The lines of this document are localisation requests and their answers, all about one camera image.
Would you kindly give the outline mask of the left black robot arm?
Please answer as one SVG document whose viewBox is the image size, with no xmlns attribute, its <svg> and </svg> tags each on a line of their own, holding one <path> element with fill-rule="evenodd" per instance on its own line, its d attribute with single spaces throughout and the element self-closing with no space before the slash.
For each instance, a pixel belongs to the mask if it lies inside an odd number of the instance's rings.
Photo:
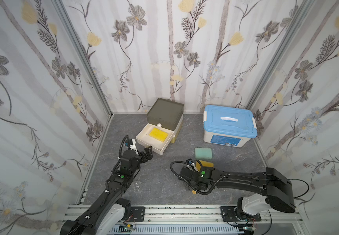
<svg viewBox="0 0 339 235">
<path fill-rule="evenodd" d="M 105 190 L 76 220 L 67 220 L 60 235 L 105 235 L 116 223 L 132 216 L 131 203 L 123 195 L 141 169 L 141 164 L 152 160 L 152 146 L 139 152 L 130 147 L 130 138 L 124 136 L 118 152 L 118 162 L 105 182 Z"/>
</svg>

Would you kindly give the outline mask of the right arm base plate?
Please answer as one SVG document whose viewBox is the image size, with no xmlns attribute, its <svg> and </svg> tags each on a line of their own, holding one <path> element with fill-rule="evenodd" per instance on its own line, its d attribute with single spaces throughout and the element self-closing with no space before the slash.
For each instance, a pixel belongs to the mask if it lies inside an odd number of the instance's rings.
<svg viewBox="0 0 339 235">
<path fill-rule="evenodd" d="M 224 222 L 260 222 L 261 217 L 257 215 L 249 215 L 237 209 L 237 206 L 221 206 L 221 216 Z"/>
</svg>

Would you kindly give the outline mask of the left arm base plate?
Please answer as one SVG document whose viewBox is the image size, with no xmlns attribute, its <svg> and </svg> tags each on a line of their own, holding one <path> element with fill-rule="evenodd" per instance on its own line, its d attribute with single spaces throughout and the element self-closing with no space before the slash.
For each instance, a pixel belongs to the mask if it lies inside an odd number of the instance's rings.
<svg viewBox="0 0 339 235">
<path fill-rule="evenodd" d="M 144 222 L 145 207 L 127 207 L 125 208 L 123 222 Z"/>
</svg>

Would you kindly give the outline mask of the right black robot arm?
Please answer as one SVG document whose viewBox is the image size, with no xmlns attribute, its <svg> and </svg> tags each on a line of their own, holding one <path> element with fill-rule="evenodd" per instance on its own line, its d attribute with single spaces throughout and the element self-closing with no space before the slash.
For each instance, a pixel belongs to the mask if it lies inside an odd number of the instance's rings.
<svg viewBox="0 0 339 235">
<path fill-rule="evenodd" d="M 292 182 L 304 180 L 288 179 L 272 167 L 256 173 L 227 172 L 199 163 L 174 161 L 169 167 L 172 173 L 196 194 L 209 195 L 214 189 L 235 189 L 253 193 L 238 200 L 236 213 L 254 216 L 262 211 L 274 209 L 283 213 L 294 213 L 294 200 L 300 196 L 293 195 Z"/>
</svg>

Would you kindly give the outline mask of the olive three-drawer cabinet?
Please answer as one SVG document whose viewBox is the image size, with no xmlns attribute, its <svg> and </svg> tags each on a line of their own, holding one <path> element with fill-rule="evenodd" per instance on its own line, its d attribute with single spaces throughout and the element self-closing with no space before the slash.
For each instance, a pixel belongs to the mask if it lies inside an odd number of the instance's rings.
<svg viewBox="0 0 339 235">
<path fill-rule="evenodd" d="M 147 113 L 147 122 L 152 125 L 161 124 L 162 128 L 174 131 L 171 143 L 175 143 L 178 130 L 182 125 L 184 104 L 168 99 L 158 98 Z"/>
</svg>

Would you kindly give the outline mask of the white drawer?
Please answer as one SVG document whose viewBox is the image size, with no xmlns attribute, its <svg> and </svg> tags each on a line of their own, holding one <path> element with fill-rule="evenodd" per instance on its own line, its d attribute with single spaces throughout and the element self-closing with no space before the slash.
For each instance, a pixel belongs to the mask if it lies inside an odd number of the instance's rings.
<svg viewBox="0 0 339 235">
<path fill-rule="evenodd" d="M 137 135 L 136 142 L 144 147 L 151 146 L 153 152 L 163 155 L 173 137 L 174 131 L 147 124 Z"/>
</svg>

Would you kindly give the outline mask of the bright yellow thin sponge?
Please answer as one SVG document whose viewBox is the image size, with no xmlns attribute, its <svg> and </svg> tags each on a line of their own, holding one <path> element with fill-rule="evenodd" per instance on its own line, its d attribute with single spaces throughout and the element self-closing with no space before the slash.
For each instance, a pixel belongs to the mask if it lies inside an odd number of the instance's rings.
<svg viewBox="0 0 339 235">
<path fill-rule="evenodd" d="M 162 131 L 158 128 L 153 128 L 150 132 L 149 132 L 149 136 L 164 143 L 164 141 L 166 140 L 166 138 L 168 137 L 168 133 L 165 131 Z"/>
</svg>

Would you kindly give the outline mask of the green sponge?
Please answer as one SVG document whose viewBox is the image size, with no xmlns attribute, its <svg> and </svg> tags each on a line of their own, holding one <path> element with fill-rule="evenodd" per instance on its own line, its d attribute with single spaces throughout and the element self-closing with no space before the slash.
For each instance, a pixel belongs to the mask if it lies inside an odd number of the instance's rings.
<svg viewBox="0 0 339 235">
<path fill-rule="evenodd" d="M 211 148 L 195 148 L 195 158 L 200 159 L 212 159 L 212 149 Z"/>
</svg>

